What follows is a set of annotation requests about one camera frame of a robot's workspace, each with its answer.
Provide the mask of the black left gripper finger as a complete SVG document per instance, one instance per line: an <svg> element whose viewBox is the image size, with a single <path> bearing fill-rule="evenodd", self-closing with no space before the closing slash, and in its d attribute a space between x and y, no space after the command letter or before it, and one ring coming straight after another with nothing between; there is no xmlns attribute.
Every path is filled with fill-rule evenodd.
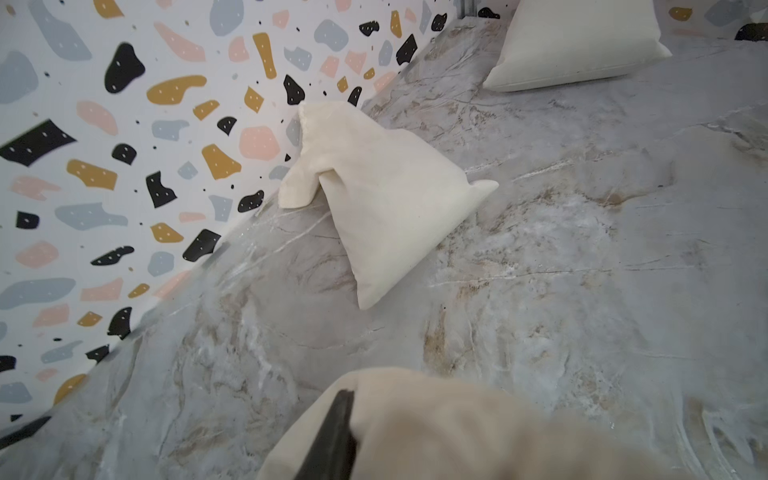
<svg viewBox="0 0 768 480"><path fill-rule="evenodd" d="M355 395L340 390L333 399L295 480L348 480L357 455L350 421Z"/></svg>

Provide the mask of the cream cloth bag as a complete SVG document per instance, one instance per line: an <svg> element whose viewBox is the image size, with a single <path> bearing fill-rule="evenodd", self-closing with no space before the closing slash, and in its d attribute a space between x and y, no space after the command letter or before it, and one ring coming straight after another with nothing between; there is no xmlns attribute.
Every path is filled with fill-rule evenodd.
<svg viewBox="0 0 768 480"><path fill-rule="evenodd" d="M646 0L519 3L483 87L517 92L637 72L672 56Z"/></svg>
<svg viewBox="0 0 768 480"><path fill-rule="evenodd" d="M353 395L353 479L683 479L685 473L578 419L503 390L396 367L331 384L265 458L260 479L293 479L338 393Z"/></svg>

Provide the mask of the cream drawstring soil bag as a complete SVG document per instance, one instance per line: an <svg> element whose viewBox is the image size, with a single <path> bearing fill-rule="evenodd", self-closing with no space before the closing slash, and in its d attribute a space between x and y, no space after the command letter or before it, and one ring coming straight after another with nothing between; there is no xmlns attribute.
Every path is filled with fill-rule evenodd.
<svg viewBox="0 0 768 480"><path fill-rule="evenodd" d="M386 129L347 102L300 105L301 152L283 178L283 209L324 193L357 284L378 303L499 186L465 172L412 132Z"/></svg>

